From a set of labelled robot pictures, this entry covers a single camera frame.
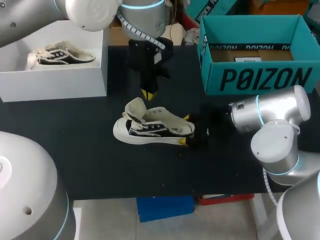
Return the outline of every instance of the metallic robot arm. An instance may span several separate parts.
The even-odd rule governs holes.
[[[90,32],[103,30],[118,8],[131,38],[154,42],[165,32],[164,0],[0,0],[0,48],[59,20]]]

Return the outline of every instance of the canvas sneaker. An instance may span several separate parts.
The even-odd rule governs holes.
[[[34,50],[28,55],[27,69],[42,70],[42,69],[58,69],[62,66],[67,68],[96,67],[93,61],[96,58],[87,52],[84,52],[68,41],[62,41],[55,45],[49,45],[45,48]]]
[[[186,145],[186,138],[195,132],[192,122],[172,114],[164,107],[147,109],[139,97],[125,106],[122,115],[114,124],[113,135],[127,144]]]

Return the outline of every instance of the black cloth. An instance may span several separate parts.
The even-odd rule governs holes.
[[[209,139],[191,149],[169,144],[130,145],[116,140],[113,126],[125,105],[140,96],[139,76],[124,70],[127,47],[110,47],[108,97],[0,104],[0,131],[21,135],[52,156],[73,200],[140,196],[264,193],[262,167],[250,150],[251,134]],[[196,48],[175,47],[166,64],[171,79],[159,79],[146,105],[184,117],[203,103],[223,105],[246,96],[207,97]],[[301,125],[299,148],[319,150],[319,98],[309,95],[311,119]],[[286,188],[271,184],[275,192]]]

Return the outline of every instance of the cable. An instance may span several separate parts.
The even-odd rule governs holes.
[[[257,95],[257,96],[255,97],[255,104],[256,104],[256,110],[257,110],[257,112],[258,112],[261,125],[263,126],[265,123],[264,123],[264,121],[263,121],[263,119],[262,119],[262,116],[261,116],[261,113],[260,113],[260,108],[259,108],[259,95]],[[268,191],[268,194],[269,194],[269,196],[270,196],[273,204],[277,207],[277,206],[278,206],[278,202],[277,202],[277,200],[275,199],[275,196],[274,196],[274,194],[273,194],[272,191],[271,191],[271,188],[270,188],[270,185],[269,185],[268,176],[267,176],[267,171],[265,170],[264,167],[262,168],[262,172],[263,172],[263,178],[264,178],[264,184],[265,184],[266,190]]]
[[[135,27],[133,27],[127,20],[125,20],[124,16],[122,16],[122,14],[119,11],[116,13],[116,16],[119,18],[119,20],[122,23],[122,25],[126,29],[129,29],[130,32],[132,32],[135,35],[137,35],[137,36],[149,41],[150,43],[153,43],[153,44],[157,45],[162,50],[164,50],[166,48],[166,46],[163,43],[159,42],[158,40],[154,39],[153,37],[148,36],[147,34],[141,32],[138,29],[136,29]]]
[[[269,194],[273,204],[277,207],[278,206],[278,202],[277,202],[274,194],[271,191],[271,188],[270,188],[270,185],[269,185],[269,181],[268,181],[267,172],[266,172],[264,167],[262,168],[262,171],[263,171],[263,177],[264,177],[264,183],[265,183],[266,190],[268,191],[268,194]]]

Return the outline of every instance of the cardboard box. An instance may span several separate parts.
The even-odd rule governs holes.
[[[185,12],[198,24],[202,16],[226,15],[237,0],[190,0]]]
[[[80,64],[54,70],[26,70],[34,49],[69,41],[95,55],[95,67]],[[0,97],[3,102],[103,97],[107,95],[108,31],[88,32],[57,21],[0,48]]]
[[[311,93],[320,77],[320,46],[299,15],[205,16],[197,51],[208,95]]]
[[[249,0],[251,15],[304,15],[310,0]]]
[[[121,22],[115,17],[109,26],[109,46],[128,46],[129,40],[123,32]]]

